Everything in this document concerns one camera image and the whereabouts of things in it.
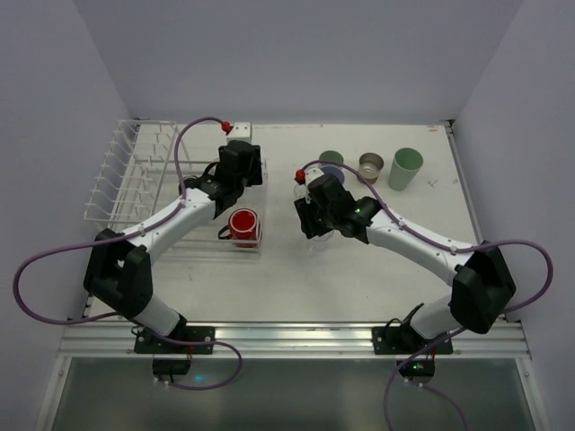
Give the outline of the clear glass front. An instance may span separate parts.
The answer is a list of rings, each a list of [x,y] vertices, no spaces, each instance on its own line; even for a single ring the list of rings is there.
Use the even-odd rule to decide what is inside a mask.
[[[333,237],[333,235],[334,231],[330,231],[323,235],[313,237],[307,242],[308,249],[310,251],[324,251],[329,245],[329,241]]]

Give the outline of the lavender plastic cup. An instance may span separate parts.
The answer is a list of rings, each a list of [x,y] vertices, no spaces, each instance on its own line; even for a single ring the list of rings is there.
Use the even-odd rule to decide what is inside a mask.
[[[343,184],[345,182],[345,174],[339,166],[324,165],[321,167],[321,170],[324,174],[334,176],[339,183]]]

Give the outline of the tall light green cup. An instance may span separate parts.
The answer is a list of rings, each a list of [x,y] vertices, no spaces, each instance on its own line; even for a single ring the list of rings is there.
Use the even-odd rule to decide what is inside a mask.
[[[394,154],[388,176],[388,185],[392,190],[405,190],[423,165],[421,153],[413,148],[404,147]]]

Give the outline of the small clear faceted glass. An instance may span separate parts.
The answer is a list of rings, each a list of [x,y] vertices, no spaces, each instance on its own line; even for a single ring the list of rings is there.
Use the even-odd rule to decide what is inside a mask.
[[[303,199],[305,203],[309,202],[308,191],[305,184],[296,184],[293,191],[295,201]]]

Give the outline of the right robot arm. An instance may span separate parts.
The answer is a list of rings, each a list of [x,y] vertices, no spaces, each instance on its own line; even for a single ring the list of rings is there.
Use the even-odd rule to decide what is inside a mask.
[[[497,247],[481,251],[431,231],[409,233],[404,218],[375,198],[354,199],[338,179],[318,169],[296,172],[295,200],[302,233],[309,239],[337,231],[367,245],[395,252],[425,268],[451,289],[434,303],[416,305],[375,335],[382,349],[414,353],[452,330],[486,334],[503,313],[516,286]]]

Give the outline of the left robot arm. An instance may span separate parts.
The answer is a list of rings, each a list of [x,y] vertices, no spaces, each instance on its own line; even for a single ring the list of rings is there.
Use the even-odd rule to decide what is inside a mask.
[[[261,149],[230,140],[200,176],[180,177],[177,198],[144,222],[120,233],[98,233],[84,276],[84,289],[122,317],[144,327],[161,343],[206,346],[192,336],[186,319],[153,288],[153,265],[192,230],[237,203],[244,191],[263,183]]]

